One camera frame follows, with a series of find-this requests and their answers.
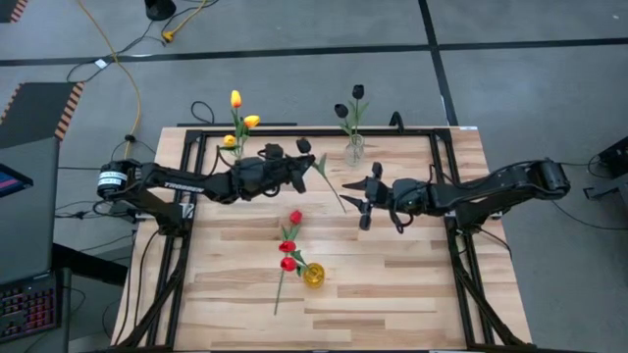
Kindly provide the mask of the black computer keyboard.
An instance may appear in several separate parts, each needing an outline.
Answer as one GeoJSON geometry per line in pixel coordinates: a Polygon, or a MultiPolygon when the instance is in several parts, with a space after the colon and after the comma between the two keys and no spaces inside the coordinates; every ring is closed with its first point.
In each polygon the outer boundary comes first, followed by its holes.
{"type": "Polygon", "coordinates": [[[57,328],[63,283],[49,273],[0,284],[0,344],[57,328]]]}

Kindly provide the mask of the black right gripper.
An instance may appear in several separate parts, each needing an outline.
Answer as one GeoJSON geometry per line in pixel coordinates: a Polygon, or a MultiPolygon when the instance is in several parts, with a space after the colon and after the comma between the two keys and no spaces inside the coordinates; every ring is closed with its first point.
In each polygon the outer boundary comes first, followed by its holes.
{"type": "Polygon", "coordinates": [[[397,231],[404,231],[412,224],[415,217],[436,215],[429,194],[432,186],[429,180],[400,178],[396,179],[392,186],[386,186],[381,181],[382,173],[382,165],[376,162],[373,164],[370,176],[342,185],[344,189],[364,191],[364,200],[348,195],[340,196],[358,209],[361,214],[359,227],[362,230],[370,229],[374,209],[388,211],[390,220],[397,231]]]}

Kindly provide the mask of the black floor mat striped edge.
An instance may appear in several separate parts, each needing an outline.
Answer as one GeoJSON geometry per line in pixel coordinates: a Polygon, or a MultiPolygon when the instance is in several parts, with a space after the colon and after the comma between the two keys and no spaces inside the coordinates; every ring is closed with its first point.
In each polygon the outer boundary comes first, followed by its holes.
{"type": "Polygon", "coordinates": [[[56,137],[63,141],[85,83],[26,82],[0,116],[0,149],[56,137]]]}
{"type": "Polygon", "coordinates": [[[0,24],[17,23],[26,10],[28,0],[0,0],[0,24]]]}

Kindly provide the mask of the green stem flower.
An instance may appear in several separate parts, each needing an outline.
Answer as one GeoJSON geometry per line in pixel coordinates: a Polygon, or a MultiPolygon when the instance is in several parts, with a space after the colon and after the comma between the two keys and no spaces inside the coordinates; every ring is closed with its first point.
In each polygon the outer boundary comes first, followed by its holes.
{"type": "MultiPolygon", "coordinates": [[[[296,141],[296,146],[297,146],[297,149],[299,150],[299,152],[301,154],[310,154],[310,152],[311,152],[311,144],[310,144],[309,140],[307,138],[305,138],[305,137],[299,138],[296,141]]],[[[345,209],[344,205],[342,204],[342,201],[340,200],[340,196],[338,195],[338,193],[336,192],[335,188],[331,184],[329,178],[327,177],[326,163],[327,163],[327,154],[324,153],[322,156],[316,158],[316,160],[312,163],[312,168],[315,169],[318,172],[318,174],[323,178],[323,180],[326,182],[327,186],[334,193],[334,195],[335,195],[337,201],[339,202],[340,207],[342,208],[343,212],[346,213],[346,209],[345,209]]]]}

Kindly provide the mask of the black stand base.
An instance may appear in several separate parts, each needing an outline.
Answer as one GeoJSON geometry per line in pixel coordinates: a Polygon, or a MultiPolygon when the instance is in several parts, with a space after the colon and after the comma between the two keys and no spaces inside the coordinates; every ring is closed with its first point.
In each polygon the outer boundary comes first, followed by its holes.
{"type": "Polygon", "coordinates": [[[174,0],[143,0],[145,15],[151,21],[165,21],[177,10],[174,0]]]}

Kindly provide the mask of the black artificial tulip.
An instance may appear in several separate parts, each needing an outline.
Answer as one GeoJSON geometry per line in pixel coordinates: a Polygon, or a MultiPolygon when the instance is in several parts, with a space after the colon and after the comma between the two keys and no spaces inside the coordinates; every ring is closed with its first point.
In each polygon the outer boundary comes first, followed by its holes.
{"type": "Polygon", "coordinates": [[[349,140],[351,143],[357,143],[358,128],[362,120],[364,110],[368,107],[367,103],[361,104],[360,101],[364,98],[365,87],[363,84],[356,84],[352,88],[352,99],[349,101],[352,109],[352,118],[349,123],[349,130],[351,135],[349,140]]]}
{"type": "Polygon", "coordinates": [[[340,119],[340,128],[348,135],[349,141],[353,142],[355,135],[354,112],[350,111],[344,104],[336,104],[334,110],[337,117],[340,119]]]}

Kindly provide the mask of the black aluminium table frame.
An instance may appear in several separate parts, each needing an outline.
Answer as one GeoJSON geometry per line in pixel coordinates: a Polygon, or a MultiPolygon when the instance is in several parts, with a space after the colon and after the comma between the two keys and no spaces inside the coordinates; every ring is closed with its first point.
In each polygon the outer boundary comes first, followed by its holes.
{"type": "MultiPolygon", "coordinates": [[[[384,180],[425,179],[448,148],[466,179],[479,177],[486,161],[479,133],[453,129],[449,139],[400,135],[379,129],[367,137],[357,167],[344,160],[345,136],[331,128],[268,128],[253,133],[247,153],[278,143],[292,155],[305,135],[312,151],[327,154],[326,173],[338,194],[382,163],[384,180]]],[[[398,233],[384,211],[369,230],[358,226],[350,204],[343,212],[323,178],[309,172],[307,190],[284,187],[273,198],[221,206],[197,202],[180,310],[164,309],[155,343],[175,350],[422,350],[466,344],[442,218],[415,218],[398,233]],[[325,269],[320,288],[309,288],[297,271],[286,273],[278,314],[274,304],[284,253],[282,226],[302,213],[293,241],[305,262],[325,269]]]]}

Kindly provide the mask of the grey computer desk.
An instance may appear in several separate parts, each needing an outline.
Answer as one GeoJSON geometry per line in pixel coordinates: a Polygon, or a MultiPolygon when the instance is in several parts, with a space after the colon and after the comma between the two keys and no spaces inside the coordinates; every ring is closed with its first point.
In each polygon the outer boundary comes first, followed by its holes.
{"type": "Polygon", "coordinates": [[[61,324],[0,344],[0,353],[67,353],[68,274],[52,266],[59,141],[55,137],[0,149],[0,164],[33,186],[0,198],[0,284],[52,273],[63,283],[61,324]]]}

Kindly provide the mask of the black equipment stand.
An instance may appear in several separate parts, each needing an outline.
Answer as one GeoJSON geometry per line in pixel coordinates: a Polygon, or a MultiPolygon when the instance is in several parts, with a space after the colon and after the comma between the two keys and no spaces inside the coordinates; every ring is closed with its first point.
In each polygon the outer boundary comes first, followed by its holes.
{"type": "Polygon", "coordinates": [[[599,199],[610,193],[619,193],[628,205],[628,136],[604,149],[597,157],[609,176],[603,176],[602,181],[584,188],[585,196],[599,199]]]}

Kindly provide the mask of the computer monitor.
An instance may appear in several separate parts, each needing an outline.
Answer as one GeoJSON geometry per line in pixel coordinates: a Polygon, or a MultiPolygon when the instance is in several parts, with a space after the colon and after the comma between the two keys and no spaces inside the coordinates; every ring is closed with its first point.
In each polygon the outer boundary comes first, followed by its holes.
{"type": "Polygon", "coordinates": [[[10,167],[0,164],[0,198],[33,186],[33,180],[10,167]]]}

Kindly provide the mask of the yellow orange artificial tulip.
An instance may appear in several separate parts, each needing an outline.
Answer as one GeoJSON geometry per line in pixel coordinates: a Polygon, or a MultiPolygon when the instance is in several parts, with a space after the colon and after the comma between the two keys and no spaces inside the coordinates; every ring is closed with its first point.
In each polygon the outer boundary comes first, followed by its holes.
{"type": "Polygon", "coordinates": [[[244,145],[249,137],[250,131],[258,126],[260,123],[260,117],[250,115],[245,118],[240,118],[236,128],[236,142],[238,145],[238,152],[240,154],[244,151],[244,145]]]}

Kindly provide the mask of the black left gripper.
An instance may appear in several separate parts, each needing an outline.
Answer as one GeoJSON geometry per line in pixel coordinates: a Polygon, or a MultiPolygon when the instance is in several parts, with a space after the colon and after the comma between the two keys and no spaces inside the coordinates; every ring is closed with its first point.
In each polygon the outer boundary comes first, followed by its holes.
{"type": "Polygon", "coordinates": [[[282,184],[291,184],[298,193],[305,193],[304,175],[316,162],[316,156],[290,156],[279,144],[267,143],[257,157],[236,162],[230,173],[235,195],[250,201],[259,195],[274,197],[282,184]]]}

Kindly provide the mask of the yellow glass bottle vase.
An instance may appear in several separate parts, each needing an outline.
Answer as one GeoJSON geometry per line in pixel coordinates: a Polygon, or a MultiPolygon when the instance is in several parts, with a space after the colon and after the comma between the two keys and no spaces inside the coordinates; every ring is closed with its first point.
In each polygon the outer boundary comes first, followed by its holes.
{"type": "Polygon", "coordinates": [[[325,269],[318,263],[310,263],[303,268],[301,277],[307,287],[320,288],[325,281],[325,269]]]}

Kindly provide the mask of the clear textured glass vase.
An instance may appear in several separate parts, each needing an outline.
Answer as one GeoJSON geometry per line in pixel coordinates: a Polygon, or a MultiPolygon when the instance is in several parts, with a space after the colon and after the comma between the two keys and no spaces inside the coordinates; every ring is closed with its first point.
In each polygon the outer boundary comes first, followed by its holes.
{"type": "Polygon", "coordinates": [[[345,162],[352,167],[360,164],[364,155],[364,137],[359,134],[353,134],[349,137],[348,144],[345,146],[344,159],[345,162]]]}

